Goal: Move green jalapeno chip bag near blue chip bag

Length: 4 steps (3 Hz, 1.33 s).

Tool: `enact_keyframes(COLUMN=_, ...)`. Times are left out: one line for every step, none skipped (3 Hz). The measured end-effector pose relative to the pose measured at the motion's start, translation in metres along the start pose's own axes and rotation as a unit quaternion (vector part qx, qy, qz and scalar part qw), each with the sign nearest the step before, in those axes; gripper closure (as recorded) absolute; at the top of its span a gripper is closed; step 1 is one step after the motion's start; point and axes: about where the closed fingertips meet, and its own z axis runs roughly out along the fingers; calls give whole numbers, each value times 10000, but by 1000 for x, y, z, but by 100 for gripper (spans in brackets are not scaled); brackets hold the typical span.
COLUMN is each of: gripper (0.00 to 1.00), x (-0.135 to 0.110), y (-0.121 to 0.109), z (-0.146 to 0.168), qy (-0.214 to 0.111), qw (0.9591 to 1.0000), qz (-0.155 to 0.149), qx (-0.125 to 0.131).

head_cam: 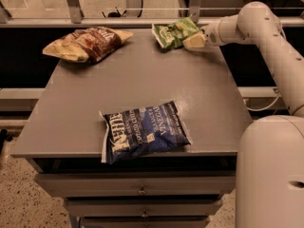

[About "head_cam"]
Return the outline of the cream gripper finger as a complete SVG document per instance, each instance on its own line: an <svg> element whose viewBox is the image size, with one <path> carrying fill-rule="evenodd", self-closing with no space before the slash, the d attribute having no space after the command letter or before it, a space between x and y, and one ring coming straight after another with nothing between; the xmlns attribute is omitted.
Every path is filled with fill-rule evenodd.
<svg viewBox="0 0 304 228"><path fill-rule="evenodd" d="M206 44L206 37L202 32L198 32L183 41L183 45L189 49L203 48Z"/></svg>

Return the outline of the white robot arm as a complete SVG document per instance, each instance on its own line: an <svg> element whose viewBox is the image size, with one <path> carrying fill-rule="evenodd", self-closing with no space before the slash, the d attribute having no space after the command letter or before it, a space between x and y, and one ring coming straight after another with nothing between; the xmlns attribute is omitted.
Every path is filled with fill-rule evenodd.
<svg viewBox="0 0 304 228"><path fill-rule="evenodd" d="M216 34L216 45L257 46L288 111L256 119L246 128L237 153L235 226L209 228L304 228L303 57L261 2L204 30Z"/></svg>

